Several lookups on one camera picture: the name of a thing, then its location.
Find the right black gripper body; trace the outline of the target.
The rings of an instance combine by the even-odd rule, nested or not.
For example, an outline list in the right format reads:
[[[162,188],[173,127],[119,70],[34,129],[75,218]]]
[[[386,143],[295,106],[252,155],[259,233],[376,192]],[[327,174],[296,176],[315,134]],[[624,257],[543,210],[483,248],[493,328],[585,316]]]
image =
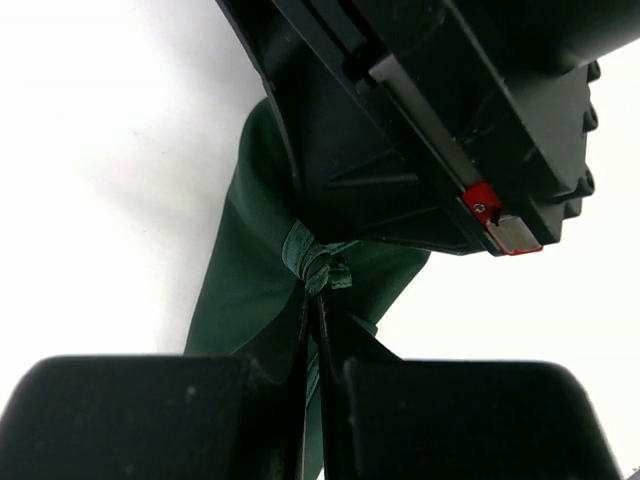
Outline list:
[[[595,189],[598,61],[638,38],[638,3],[350,2],[384,48],[369,76],[444,173],[468,253],[557,243]]]

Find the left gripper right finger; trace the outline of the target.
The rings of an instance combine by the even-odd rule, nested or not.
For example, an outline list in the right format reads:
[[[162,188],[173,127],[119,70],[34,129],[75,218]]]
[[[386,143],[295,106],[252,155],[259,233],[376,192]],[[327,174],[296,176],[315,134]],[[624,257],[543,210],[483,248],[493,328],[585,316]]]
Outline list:
[[[579,381],[539,361],[404,360],[316,301],[329,479],[617,479]]]

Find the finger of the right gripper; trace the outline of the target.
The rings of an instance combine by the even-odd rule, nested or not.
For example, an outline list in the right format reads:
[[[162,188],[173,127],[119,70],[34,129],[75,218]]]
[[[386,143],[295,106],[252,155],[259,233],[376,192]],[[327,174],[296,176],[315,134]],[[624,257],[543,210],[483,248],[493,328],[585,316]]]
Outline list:
[[[350,1],[224,1],[288,155],[294,210],[321,240],[463,255],[470,234],[429,148],[369,76],[381,41]]]

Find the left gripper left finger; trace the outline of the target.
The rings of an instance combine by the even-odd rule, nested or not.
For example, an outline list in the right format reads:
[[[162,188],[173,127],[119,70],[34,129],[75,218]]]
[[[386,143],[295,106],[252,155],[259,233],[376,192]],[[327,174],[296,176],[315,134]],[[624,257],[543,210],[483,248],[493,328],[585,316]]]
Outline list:
[[[229,356],[56,356],[1,418],[5,479],[299,479],[307,298]]]

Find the dark green cloth napkin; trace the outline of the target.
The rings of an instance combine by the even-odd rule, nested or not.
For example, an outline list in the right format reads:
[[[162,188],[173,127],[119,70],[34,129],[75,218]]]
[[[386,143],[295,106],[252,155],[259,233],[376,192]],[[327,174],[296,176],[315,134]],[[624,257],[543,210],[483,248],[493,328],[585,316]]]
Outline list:
[[[185,352],[207,396],[196,479],[423,479],[424,366],[377,325],[424,249],[324,243],[299,219],[271,103],[249,114]]]

